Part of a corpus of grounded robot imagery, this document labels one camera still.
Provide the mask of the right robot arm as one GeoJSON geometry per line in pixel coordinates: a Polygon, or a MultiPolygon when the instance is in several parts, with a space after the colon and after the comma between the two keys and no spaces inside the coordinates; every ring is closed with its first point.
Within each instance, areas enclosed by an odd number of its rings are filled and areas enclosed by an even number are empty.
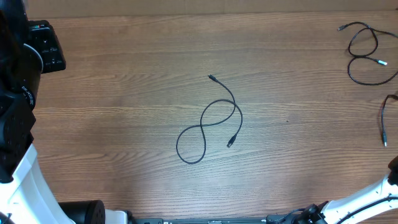
{"type": "Polygon", "coordinates": [[[397,208],[397,158],[390,161],[390,173],[348,197],[310,205],[295,223],[359,223],[397,208]]]}

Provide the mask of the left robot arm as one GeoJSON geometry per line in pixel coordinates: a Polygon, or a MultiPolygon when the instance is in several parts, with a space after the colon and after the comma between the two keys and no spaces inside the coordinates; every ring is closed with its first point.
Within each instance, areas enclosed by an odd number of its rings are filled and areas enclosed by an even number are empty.
{"type": "Polygon", "coordinates": [[[100,200],[57,202],[40,170],[32,128],[40,78],[66,68],[46,20],[21,0],[1,0],[1,223],[134,223],[100,200]]]}

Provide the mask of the black cable silver plug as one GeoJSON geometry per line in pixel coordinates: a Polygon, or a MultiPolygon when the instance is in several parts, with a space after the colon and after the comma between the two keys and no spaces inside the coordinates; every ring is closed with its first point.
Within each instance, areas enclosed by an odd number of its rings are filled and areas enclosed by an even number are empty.
{"type": "Polygon", "coordinates": [[[353,25],[362,25],[363,28],[360,29],[359,31],[357,31],[357,33],[355,33],[355,35],[352,37],[352,39],[350,40],[350,42],[348,44],[348,47],[347,47],[348,53],[352,56],[352,59],[348,62],[348,65],[347,65],[347,74],[350,77],[350,79],[352,81],[354,81],[355,83],[357,83],[359,85],[364,85],[364,86],[379,86],[379,85],[386,84],[386,83],[390,82],[391,80],[393,80],[397,76],[397,72],[395,72],[391,77],[387,78],[386,80],[383,80],[381,82],[376,82],[376,83],[361,82],[361,81],[355,79],[354,76],[352,76],[352,74],[351,74],[351,64],[355,60],[358,60],[358,59],[370,60],[370,61],[373,61],[373,62],[375,62],[375,63],[377,63],[379,65],[382,65],[382,66],[387,66],[388,65],[388,63],[383,61],[383,60],[379,60],[379,59],[371,57],[371,55],[379,47],[379,39],[378,39],[378,37],[376,35],[377,33],[384,34],[384,35],[389,35],[391,37],[397,38],[397,34],[394,34],[392,32],[383,31],[383,30],[377,30],[377,29],[371,27],[370,25],[366,24],[365,22],[359,22],[359,21],[350,22],[348,24],[339,26],[339,28],[337,28],[337,31],[342,31],[342,30],[346,29],[347,27],[353,26],[353,25]],[[351,51],[351,47],[353,46],[353,42],[355,41],[355,39],[357,38],[357,36],[360,33],[364,32],[366,30],[370,31],[371,36],[374,39],[374,48],[373,48],[373,50],[370,51],[369,53],[366,53],[366,54],[355,54],[355,53],[353,53],[351,51]]]}

